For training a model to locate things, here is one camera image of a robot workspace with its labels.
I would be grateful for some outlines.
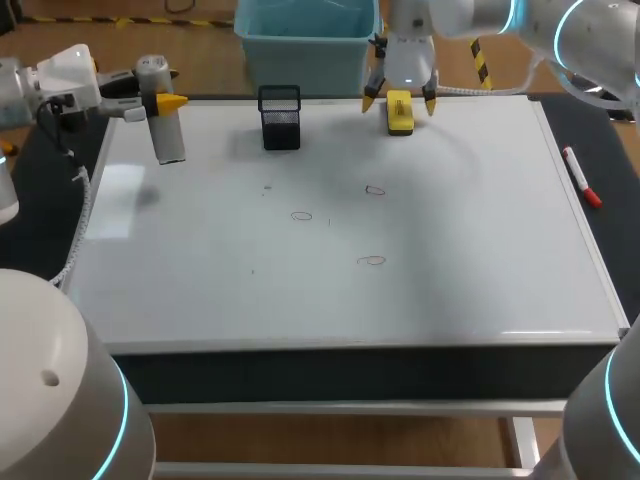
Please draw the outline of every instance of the white cable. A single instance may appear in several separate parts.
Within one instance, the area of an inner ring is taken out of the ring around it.
[[[80,246],[84,241],[84,235],[87,232],[87,227],[89,226],[89,215],[91,214],[91,182],[89,180],[89,172],[87,172],[85,167],[80,167],[78,169],[78,175],[73,179],[73,181],[76,181],[77,179],[82,180],[82,188],[84,190],[82,212],[80,213],[80,220],[78,221],[78,231],[76,232],[76,238],[71,245],[67,263],[55,278],[49,280],[49,283],[52,285],[58,285],[61,283],[64,280],[64,277],[66,277],[73,268],[73,265],[78,258],[78,253],[80,253]]]
[[[531,57],[531,61],[529,62],[529,67],[527,71],[527,78],[524,83],[516,88],[508,88],[506,90],[474,90],[470,88],[457,88],[457,87],[446,87],[442,85],[438,85],[438,93],[448,93],[453,95],[463,95],[463,96],[491,96],[491,95],[517,95],[519,93],[526,92],[531,83],[533,82],[533,77],[536,73],[536,68],[540,64],[543,58],[535,53]]]
[[[562,85],[562,88],[564,88],[567,93],[570,93],[578,100],[588,103],[589,105],[593,105],[594,107],[604,108],[605,110],[629,110],[629,105],[621,102],[620,100],[604,100],[602,98],[595,97],[593,95],[589,95],[586,92],[583,92],[569,81],[559,65],[551,63],[550,67],[556,79],[558,80],[558,82],[560,82],[560,85]]]

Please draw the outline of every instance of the yellow black warning tape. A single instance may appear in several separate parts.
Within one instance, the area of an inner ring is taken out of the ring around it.
[[[484,54],[480,49],[480,39],[476,38],[471,42],[471,53],[473,54],[473,60],[476,64],[476,70],[478,71],[478,78],[480,84],[485,90],[493,90],[493,83],[489,76],[489,69],[487,68],[487,62],[484,59]]]
[[[226,20],[174,20],[155,17],[23,17],[21,23],[113,23],[119,27],[129,23],[137,23],[179,27],[233,28],[233,22]]]

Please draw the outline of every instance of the black cable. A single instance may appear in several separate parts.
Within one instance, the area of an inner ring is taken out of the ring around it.
[[[177,10],[172,9],[169,6],[169,0],[164,0],[164,11],[167,12],[167,13],[172,13],[174,15],[175,14],[180,14],[180,13],[190,12],[194,8],[196,8],[196,0],[191,0],[191,3],[189,4],[189,6],[187,6],[185,8],[179,8]]]
[[[44,125],[44,122],[43,122],[42,112],[45,111],[47,105],[51,105],[51,109],[52,109],[51,113],[53,114],[53,122],[55,125],[55,134],[51,133],[49,129]],[[60,113],[59,113],[60,109],[61,109],[61,105],[59,101],[56,99],[49,99],[42,102],[38,106],[38,109],[36,110],[36,125],[38,126],[38,128],[40,128],[40,131],[44,133],[47,139],[56,147],[56,149],[62,155],[69,158],[69,160],[71,161],[71,164],[74,167],[79,168],[82,166],[82,163],[79,162],[78,159],[76,159],[73,150],[66,147],[62,143],[62,131],[60,129]]]
[[[38,106],[38,110],[36,110],[36,125],[40,128],[40,131],[44,133],[47,139],[49,139],[49,141],[60,151],[60,153],[66,154],[69,151],[69,149],[65,148],[64,145],[62,145],[62,142],[60,139],[60,127],[56,129],[56,135],[54,136],[54,134],[49,131],[49,129],[44,125],[42,121],[42,112],[44,112],[45,109],[47,108],[47,105],[50,105],[50,104],[52,104],[51,100],[47,100],[42,102]]]

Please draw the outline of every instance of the blue light ring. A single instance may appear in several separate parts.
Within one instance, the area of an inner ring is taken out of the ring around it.
[[[498,32],[498,35],[501,35],[504,32],[506,32],[509,26],[511,25],[511,22],[513,21],[513,15],[516,11],[516,1],[517,0],[511,0],[511,7],[509,9],[509,16],[507,17],[507,23],[504,24],[504,27],[502,27],[502,30]]]
[[[556,34],[553,37],[553,53],[555,53],[556,60],[560,65],[562,65],[562,68],[567,68],[567,66],[564,64],[564,62],[560,58],[560,49],[558,46],[560,42],[560,32],[562,32],[562,28],[564,27],[564,24],[567,22],[567,18],[569,18],[569,15],[571,15],[571,12],[573,12],[576,8],[578,8],[578,6],[582,2],[584,2],[584,0],[576,0],[576,2],[573,5],[571,5],[566,12],[564,12],[564,15],[560,19],[560,22],[558,23],[558,26],[556,28]]]
[[[124,437],[124,431],[127,427],[127,418],[129,416],[129,392],[127,390],[127,381],[120,370],[120,367],[116,364],[116,368],[118,369],[118,373],[120,374],[120,380],[122,381],[122,390],[124,392],[124,408],[122,412],[122,421],[120,422],[120,430],[118,431],[118,436],[116,437],[115,442],[113,442],[113,447],[111,447],[111,451],[107,456],[106,460],[98,470],[98,472],[91,478],[91,480],[99,480],[102,478],[104,473],[107,471],[113,458],[116,456],[118,452],[118,448],[120,448],[120,444],[122,443],[122,438]]]
[[[633,443],[631,443],[631,439],[629,439],[627,432],[624,431],[624,428],[622,427],[622,423],[618,418],[616,409],[613,406],[613,399],[611,397],[610,374],[611,374],[611,362],[613,361],[613,356],[615,353],[616,353],[615,350],[611,352],[611,355],[609,356],[609,360],[607,361],[607,370],[604,374],[604,392],[605,392],[605,397],[607,401],[607,408],[609,409],[609,415],[611,416],[611,421],[613,422],[614,427],[616,427],[616,431],[618,432],[618,435],[620,436],[622,443],[624,444],[625,447],[627,447],[627,450],[633,456],[633,458],[636,459],[636,462],[640,463],[640,452],[638,452],[636,447],[633,446]]]

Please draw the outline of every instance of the yellow whiteboard eraser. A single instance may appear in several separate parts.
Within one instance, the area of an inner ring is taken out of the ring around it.
[[[413,133],[413,110],[411,93],[406,90],[387,92],[387,125],[389,135],[411,135]]]

